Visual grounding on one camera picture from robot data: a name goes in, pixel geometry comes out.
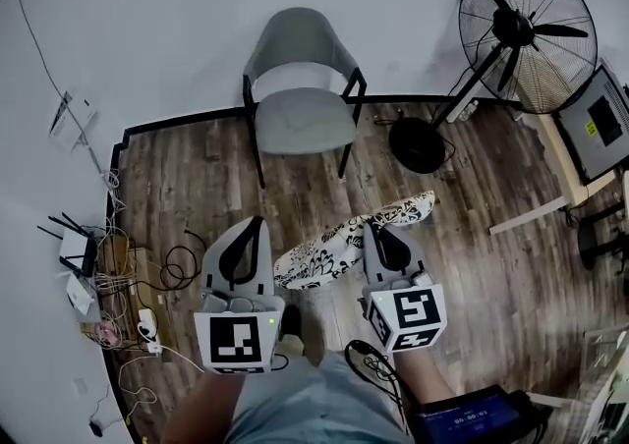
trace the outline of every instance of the patterned fabric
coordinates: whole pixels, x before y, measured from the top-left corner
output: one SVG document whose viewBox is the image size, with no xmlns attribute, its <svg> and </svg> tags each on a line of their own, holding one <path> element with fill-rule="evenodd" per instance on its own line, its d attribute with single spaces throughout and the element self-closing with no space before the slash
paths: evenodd
<svg viewBox="0 0 629 444">
<path fill-rule="evenodd" d="M 376 226 L 407 226 L 428 217 L 433 205 L 434 192 L 428 191 L 354 217 L 284 253 L 273 266 L 275 283 L 300 290 L 329 283 L 363 258 L 363 227 L 367 220 L 372 218 Z"/>
</svg>

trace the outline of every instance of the chair seat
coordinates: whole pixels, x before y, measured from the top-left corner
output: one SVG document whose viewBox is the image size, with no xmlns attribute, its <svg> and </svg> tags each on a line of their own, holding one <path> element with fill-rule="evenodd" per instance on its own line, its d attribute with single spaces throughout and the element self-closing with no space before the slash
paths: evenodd
<svg viewBox="0 0 629 444">
<path fill-rule="evenodd" d="M 257 146 L 269 154 L 311 154 L 356 138 L 350 109 L 338 94 L 315 87 L 277 91 L 256 111 Z"/>
</svg>

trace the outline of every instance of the white wall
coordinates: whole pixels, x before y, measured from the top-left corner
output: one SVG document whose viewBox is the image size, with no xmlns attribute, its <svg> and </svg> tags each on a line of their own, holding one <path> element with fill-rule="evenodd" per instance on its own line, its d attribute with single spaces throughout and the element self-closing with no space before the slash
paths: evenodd
<svg viewBox="0 0 629 444">
<path fill-rule="evenodd" d="M 629 81 L 627 0 L 586 0 L 600 53 Z M 90 137 L 103 164 L 124 128 L 242 103 L 243 66 L 266 21 L 290 6 L 322 11 L 361 65 L 369 93 L 445 93 L 466 67 L 457 0 L 25 0 L 59 85 L 100 109 Z M 106 386 L 58 270 L 58 244 L 34 229 L 63 209 L 102 222 L 88 157 L 47 138 L 55 100 L 17 0 L 0 0 L 0 424 L 19 444 L 90 442 L 87 417 Z M 77 399 L 71 380 L 83 377 Z M 126 442 L 122 424 L 99 442 Z"/>
</svg>

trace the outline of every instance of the foot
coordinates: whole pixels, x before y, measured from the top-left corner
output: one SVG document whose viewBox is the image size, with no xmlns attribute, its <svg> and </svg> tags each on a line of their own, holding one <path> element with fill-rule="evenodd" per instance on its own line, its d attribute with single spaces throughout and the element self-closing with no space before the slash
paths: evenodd
<svg viewBox="0 0 629 444">
<path fill-rule="evenodd" d="M 280 325 L 280 339 L 286 334 L 297 336 L 302 339 L 302 313 L 295 305 L 287 305 L 282 315 L 282 323 Z"/>
</svg>

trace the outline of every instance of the blue screen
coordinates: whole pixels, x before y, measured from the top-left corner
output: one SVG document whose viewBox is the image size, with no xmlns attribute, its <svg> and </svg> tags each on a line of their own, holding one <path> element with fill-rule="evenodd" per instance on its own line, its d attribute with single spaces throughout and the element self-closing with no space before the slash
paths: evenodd
<svg viewBox="0 0 629 444">
<path fill-rule="evenodd" d="M 434 442 L 466 442 L 515 421 L 520 415 L 499 395 L 460 408 L 423 415 Z"/>
</svg>

